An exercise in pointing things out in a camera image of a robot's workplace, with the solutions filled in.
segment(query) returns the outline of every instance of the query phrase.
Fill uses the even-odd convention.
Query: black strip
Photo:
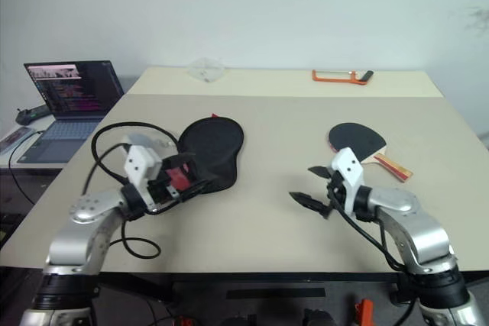
[[[226,299],[314,298],[326,297],[324,288],[236,289],[228,290]]]

